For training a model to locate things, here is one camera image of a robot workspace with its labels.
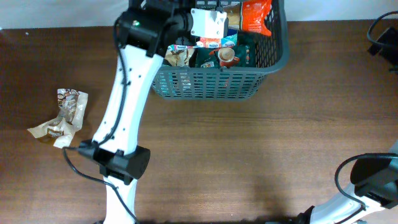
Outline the beige brown snack bag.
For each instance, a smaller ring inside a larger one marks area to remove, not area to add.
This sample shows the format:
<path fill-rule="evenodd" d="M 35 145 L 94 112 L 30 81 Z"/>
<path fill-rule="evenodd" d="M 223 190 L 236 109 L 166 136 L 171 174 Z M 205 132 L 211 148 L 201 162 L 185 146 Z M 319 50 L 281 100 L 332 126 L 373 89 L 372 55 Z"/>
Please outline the beige brown snack bag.
<path fill-rule="evenodd" d="M 190 59 L 195 53 L 195 49 L 167 50 L 165 53 L 165 61 L 167 65 L 172 67 L 188 67 Z"/>
<path fill-rule="evenodd" d="M 28 132 L 41 143 L 57 148 L 68 147 L 83 126 L 88 94 L 69 88 L 57 90 L 59 112 L 56 118 L 44 122 Z"/>

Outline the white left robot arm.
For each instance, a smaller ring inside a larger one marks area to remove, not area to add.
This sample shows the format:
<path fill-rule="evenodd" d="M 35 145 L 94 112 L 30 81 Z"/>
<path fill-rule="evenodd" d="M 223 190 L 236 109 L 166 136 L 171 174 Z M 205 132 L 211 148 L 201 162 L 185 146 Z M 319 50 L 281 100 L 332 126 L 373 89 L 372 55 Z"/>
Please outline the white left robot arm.
<path fill-rule="evenodd" d="M 98 164 L 106 187 L 104 223 L 137 223 L 134 201 L 150 150 L 137 144 L 139 124 L 152 82 L 167 47 L 180 37 L 223 38 L 227 13 L 217 3 L 200 9 L 195 1 L 130 1 L 113 25 L 118 63 L 104 117 L 78 153 Z"/>

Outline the blue tissue pack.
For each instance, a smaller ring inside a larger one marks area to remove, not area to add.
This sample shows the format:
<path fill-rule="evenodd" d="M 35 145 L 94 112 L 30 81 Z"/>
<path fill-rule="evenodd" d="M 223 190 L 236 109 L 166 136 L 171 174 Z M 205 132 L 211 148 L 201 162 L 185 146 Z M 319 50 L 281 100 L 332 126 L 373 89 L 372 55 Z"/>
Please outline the blue tissue pack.
<path fill-rule="evenodd" d="M 208 49 L 218 49 L 222 47 L 234 47 L 238 41 L 237 30 L 229 29 L 227 36 L 222 39 L 209 39 L 200 37 L 194 44 L 188 45 L 177 45 L 173 44 L 168 46 L 168 50 L 185 50 L 185 49 L 196 49 L 196 48 L 208 48 Z"/>

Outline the green Nescafe coffee bag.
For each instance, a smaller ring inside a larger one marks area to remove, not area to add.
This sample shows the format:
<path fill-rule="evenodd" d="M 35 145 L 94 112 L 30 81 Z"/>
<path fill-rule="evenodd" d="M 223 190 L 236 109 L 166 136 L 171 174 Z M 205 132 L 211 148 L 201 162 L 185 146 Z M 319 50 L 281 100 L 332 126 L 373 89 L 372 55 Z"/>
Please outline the green Nescafe coffee bag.
<path fill-rule="evenodd" d="M 196 68 L 255 67 L 256 45 L 249 35 L 239 35 L 233 47 L 198 49 Z"/>

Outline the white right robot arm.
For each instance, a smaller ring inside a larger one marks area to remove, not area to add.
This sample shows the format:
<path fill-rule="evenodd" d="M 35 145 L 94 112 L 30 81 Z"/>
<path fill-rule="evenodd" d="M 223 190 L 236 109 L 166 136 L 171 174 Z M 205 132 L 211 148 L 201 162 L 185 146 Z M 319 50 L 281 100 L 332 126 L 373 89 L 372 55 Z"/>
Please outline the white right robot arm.
<path fill-rule="evenodd" d="M 340 172 L 355 162 L 350 183 L 342 188 Z M 365 153 L 342 162 L 334 176 L 339 193 L 329 201 L 311 206 L 291 223 L 360 223 L 366 215 L 397 206 L 397 143 L 387 153 Z"/>

